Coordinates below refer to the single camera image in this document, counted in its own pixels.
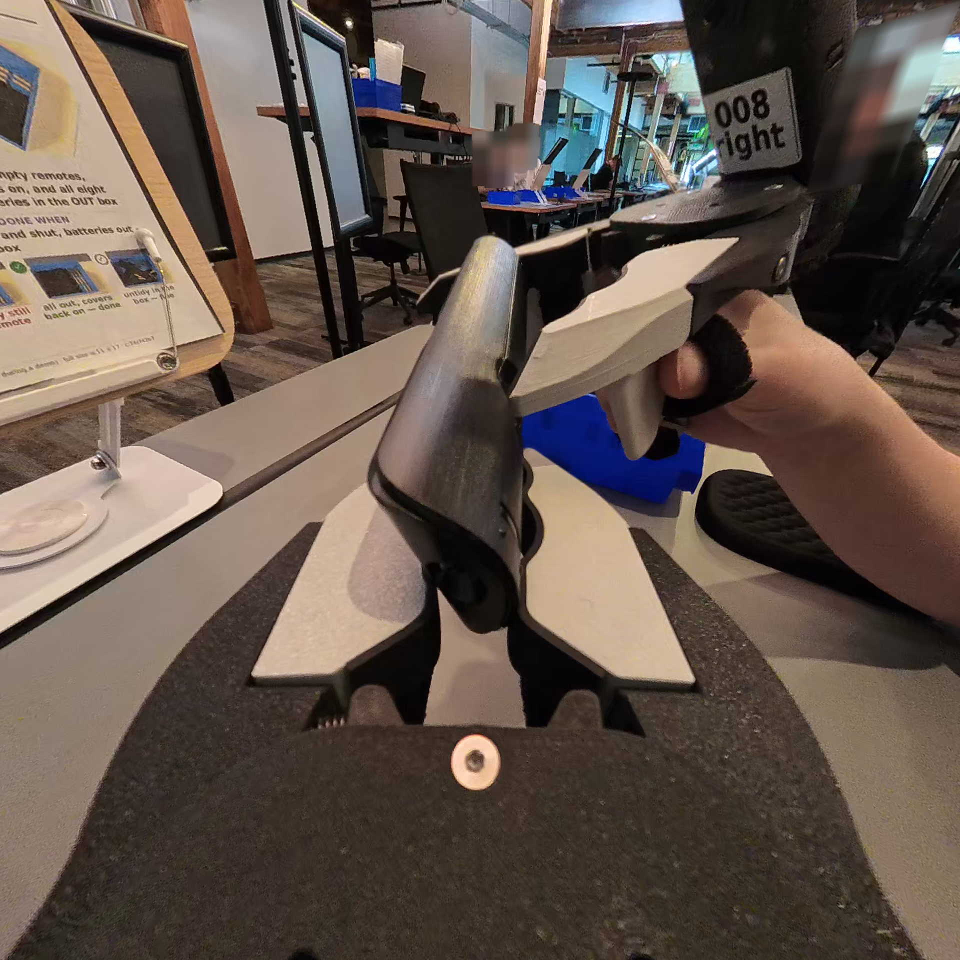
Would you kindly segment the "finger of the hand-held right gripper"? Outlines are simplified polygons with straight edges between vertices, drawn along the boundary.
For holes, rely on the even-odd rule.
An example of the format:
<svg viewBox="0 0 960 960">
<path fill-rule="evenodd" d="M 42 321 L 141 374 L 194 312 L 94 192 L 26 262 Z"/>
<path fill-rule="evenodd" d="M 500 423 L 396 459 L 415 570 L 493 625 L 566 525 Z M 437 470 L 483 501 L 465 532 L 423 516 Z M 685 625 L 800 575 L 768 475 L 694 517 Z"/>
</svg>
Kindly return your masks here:
<svg viewBox="0 0 960 960">
<path fill-rule="evenodd" d="M 615 418 L 659 418 L 663 398 L 647 371 L 690 335 L 690 282 L 738 242 L 698 239 L 632 258 L 616 282 L 541 331 L 510 396 L 515 412 L 606 390 Z"/>
<path fill-rule="evenodd" d="M 528 264 L 548 257 L 562 257 L 572 251 L 573 257 L 582 257 L 584 261 L 593 262 L 594 249 L 600 249 L 601 241 L 594 241 L 594 236 L 600 236 L 612 226 L 611 221 L 595 221 L 586 225 L 577 226 L 568 230 L 550 234 L 546 238 L 538 239 L 521 246 L 510 246 L 506 241 L 494 235 L 487 235 L 478 239 L 471 248 L 462 266 L 444 271 L 431 280 L 426 291 L 415 302 L 416 308 L 442 308 L 450 294 L 454 283 L 462 271 L 469 265 L 474 253 L 488 251 L 497 253 L 510 252 L 511 257 L 521 264 Z"/>
</svg>

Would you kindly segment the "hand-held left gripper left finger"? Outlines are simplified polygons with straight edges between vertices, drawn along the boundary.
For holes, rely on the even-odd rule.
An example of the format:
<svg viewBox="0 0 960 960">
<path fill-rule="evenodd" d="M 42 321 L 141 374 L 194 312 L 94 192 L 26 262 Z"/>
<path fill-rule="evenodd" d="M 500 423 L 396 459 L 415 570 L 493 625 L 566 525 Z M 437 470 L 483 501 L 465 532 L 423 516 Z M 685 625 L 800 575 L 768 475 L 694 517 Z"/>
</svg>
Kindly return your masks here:
<svg viewBox="0 0 960 960">
<path fill-rule="evenodd" d="M 436 589 L 386 510 L 358 486 L 321 523 L 250 673 L 258 687 L 360 687 L 429 626 Z"/>
</svg>

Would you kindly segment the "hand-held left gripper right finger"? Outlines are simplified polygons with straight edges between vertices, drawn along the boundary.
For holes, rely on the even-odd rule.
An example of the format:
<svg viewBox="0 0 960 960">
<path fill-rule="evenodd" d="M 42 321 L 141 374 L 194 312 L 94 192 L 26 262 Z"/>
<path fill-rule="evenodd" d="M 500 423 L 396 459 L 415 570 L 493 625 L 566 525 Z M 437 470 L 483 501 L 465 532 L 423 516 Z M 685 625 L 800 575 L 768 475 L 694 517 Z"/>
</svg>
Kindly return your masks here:
<svg viewBox="0 0 960 960">
<path fill-rule="evenodd" d="M 693 690 L 696 679 L 634 530 L 557 464 L 527 467 L 520 608 L 524 690 Z"/>
</svg>

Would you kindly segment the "blue plastic bin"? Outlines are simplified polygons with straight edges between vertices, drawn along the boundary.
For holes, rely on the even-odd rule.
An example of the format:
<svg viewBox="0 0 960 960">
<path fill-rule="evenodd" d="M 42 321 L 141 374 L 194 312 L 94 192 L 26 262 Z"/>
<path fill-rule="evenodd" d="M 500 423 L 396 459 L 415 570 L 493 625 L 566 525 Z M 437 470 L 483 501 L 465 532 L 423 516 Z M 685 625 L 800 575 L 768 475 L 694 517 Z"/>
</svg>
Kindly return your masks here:
<svg viewBox="0 0 960 960">
<path fill-rule="evenodd" d="M 585 484 L 656 504 L 694 493 L 706 456 L 702 440 L 683 434 L 671 457 L 629 460 L 593 394 L 524 416 L 522 439 Z"/>
</svg>

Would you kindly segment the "black remote control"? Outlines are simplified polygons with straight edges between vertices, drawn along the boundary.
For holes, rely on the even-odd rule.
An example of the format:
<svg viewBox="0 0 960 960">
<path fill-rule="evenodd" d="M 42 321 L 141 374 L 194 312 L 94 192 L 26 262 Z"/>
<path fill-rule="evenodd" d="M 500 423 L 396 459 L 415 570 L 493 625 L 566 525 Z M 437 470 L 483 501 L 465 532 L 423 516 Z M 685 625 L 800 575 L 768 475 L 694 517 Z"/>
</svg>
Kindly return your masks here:
<svg viewBox="0 0 960 960">
<path fill-rule="evenodd" d="M 367 472 L 426 580 L 476 634 L 520 605 L 524 458 L 510 392 L 525 365 L 516 250 L 477 240 L 394 407 Z"/>
</svg>

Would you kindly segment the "person's right forearm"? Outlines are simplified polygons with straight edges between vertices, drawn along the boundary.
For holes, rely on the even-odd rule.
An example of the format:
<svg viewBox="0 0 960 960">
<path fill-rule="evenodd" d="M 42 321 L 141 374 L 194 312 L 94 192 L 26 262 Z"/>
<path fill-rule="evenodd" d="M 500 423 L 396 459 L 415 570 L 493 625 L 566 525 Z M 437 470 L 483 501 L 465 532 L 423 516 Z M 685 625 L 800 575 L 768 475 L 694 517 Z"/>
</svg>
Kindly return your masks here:
<svg viewBox="0 0 960 960">
<path fill-rule="evenodd" d="M 881 390 L 846 448 L 863 532 L 849 565 L 924 614 L 959 623 L 959 460 Z"/>
</svg>

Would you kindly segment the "person's right hand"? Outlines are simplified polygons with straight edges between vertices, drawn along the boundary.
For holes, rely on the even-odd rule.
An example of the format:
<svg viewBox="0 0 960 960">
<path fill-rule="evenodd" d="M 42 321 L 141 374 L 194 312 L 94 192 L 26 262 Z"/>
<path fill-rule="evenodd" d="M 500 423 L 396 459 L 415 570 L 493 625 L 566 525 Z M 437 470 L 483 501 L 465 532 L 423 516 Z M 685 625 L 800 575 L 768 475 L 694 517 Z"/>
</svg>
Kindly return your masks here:
<svg viewBox="0 0 960 960">
<path fill-rule="evenodd" d="M 837 501 L 833 483 L 889 468 L 914 425 L 844 350 L 760 292 L 739 294 L 720 316 L 747 349 L 753 383 L 691 416 L 694 436 L 757 455 L 797 506 Z"/>
</svg>

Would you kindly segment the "black high-back office chair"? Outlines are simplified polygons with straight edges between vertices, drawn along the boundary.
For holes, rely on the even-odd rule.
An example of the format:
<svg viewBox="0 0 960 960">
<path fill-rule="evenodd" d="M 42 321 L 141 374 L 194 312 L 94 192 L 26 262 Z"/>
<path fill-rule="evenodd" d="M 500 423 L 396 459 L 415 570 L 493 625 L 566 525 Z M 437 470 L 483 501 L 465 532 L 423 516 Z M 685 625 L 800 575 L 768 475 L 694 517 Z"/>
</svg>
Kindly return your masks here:
<svg viewBox="0 0 960 960">
<path fill-rule="evenodd" d="M 474 243 L 490 233 L 474 184 L 473 164 L 399 164 L 430 282 L 464 263 Z"/>
</svg>

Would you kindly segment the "black mesh office chair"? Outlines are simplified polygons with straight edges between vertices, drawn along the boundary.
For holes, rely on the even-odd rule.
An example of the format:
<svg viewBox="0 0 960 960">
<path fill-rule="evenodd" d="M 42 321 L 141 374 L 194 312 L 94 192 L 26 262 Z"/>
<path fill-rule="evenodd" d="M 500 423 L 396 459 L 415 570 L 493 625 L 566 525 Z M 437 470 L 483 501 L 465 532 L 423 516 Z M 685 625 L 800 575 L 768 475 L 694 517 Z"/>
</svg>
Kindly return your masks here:
<svg viewBox="0 0 960 960">
<path fill-rule="evenodd" d="M 927 174 L 927 144 L 914 134 L 894 174 L 861 188 L 839 245 L 792 283 L 806 325 L 852 358 L 870 354 L 871 378 L 907 326 L 929 318 L 942 301 L 947 270 L 958 258 L 958 168 L 927 213 L 916 217 Z"/>
</svg>

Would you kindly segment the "black low office chair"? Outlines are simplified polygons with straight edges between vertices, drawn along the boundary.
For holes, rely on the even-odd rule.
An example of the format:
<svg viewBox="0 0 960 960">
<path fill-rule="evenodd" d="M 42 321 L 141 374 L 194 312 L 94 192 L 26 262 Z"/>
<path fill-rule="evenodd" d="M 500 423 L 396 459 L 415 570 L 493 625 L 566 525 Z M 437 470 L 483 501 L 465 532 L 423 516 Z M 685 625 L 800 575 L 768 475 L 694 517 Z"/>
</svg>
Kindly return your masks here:
<svg viewBox="0 0 960 960">
<path fill-rule="evenodd" d="M 414 323 L 413 308 L 420 295 L 402 287 L 398 280 L 398 271 L 403 275 L 409 274 L 410 258 L 420 258 L 423 252 L 421 241 L 415 232 L 386 229 L 386 199 L 371 195 L 370 206 L 371 226 L 365 233 L 353 238 L 351 249 L 355 256 L 367 258 L 386 267 L 390 279 L 385 286 L 359 294 L 358 302 L 361 308 L 365 309 L 389 301 L 392 306 L 402 309 L 403 324 L 410 327 Z"/>
</svg>

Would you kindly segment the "wooden standing desk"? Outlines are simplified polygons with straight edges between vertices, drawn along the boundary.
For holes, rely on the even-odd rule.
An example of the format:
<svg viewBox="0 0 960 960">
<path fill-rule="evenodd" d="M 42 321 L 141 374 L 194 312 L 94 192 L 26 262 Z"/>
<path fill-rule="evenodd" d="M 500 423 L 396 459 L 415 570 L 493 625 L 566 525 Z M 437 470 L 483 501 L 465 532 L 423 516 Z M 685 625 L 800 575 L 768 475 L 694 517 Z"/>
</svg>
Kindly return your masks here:
<svg viewBox="0 0 960 960">
<path fill-rule="evenodd" d="M 374 150 L 426 155 L 431 163 L 470 162 L 474 129 L 376 106 L 356 109 L 357 142 Z"/>
</svg>

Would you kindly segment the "black wrist rest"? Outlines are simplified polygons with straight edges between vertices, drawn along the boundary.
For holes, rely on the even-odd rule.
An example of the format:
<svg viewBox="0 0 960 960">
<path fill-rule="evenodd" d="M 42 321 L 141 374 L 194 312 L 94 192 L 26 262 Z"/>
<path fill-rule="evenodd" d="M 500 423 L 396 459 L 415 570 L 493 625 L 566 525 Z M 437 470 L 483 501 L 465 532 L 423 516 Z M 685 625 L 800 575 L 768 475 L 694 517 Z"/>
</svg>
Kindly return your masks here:
<svg viewBox="0 0 960 960">
<path fill-rule="evenodd" d="M 705 477 L 695 520 L 717 545 L 772 570 L 870 605 L 920 618 L 836 557 L 768 475 L 724 469 Z"/>
</svg>

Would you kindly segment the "white tablet stand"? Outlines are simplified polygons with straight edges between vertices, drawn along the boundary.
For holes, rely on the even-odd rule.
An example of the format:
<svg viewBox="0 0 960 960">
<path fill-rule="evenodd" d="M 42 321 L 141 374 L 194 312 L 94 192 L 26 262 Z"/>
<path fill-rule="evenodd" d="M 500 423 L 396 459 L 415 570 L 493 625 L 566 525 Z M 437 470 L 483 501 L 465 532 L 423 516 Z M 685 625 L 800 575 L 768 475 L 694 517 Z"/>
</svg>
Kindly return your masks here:
<svg viewBox="0 0 960 960">
<path fill-rule="evenodd" d="M 210 477 L 122 444 L 137 388 L 184 376 L 189 349 L 228 348 L 233 312 L 204 253 L 158 225 L 2 218 L 2 438 L 92 402 L 95 450 L 2 494 L 2 631 L 116 567 L 222 498 Z"/>
</svg>

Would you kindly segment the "whiteboard on black stand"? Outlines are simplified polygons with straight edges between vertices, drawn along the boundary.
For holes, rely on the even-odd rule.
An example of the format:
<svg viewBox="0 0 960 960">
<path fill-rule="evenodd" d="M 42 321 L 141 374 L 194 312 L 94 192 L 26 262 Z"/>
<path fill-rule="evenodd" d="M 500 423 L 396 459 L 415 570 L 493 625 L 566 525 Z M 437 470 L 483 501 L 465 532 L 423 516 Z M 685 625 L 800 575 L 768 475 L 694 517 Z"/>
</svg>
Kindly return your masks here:
<svg viewBox="0 0 960 960">
<path fill-rule="evenodd" d="M 352 240 L 374 224 L 346 37 L 298 2 L 265 1 L 281 105 L 333 358 L 367 341 Z"/>
</svg>

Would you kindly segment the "black framed board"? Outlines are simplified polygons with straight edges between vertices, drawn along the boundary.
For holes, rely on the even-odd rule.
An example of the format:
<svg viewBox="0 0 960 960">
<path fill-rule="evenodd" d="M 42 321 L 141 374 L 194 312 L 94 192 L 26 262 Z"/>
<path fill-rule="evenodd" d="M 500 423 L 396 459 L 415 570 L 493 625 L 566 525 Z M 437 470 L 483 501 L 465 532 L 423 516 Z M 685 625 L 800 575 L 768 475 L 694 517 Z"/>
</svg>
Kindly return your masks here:
<svg viewBox="0 0 960 960">
<path fill-rule="evenodd" d="M 236 250 L 189 48 L 164 35 L 74 6 L 150 142 L 207 258 Z"/>
</svg>

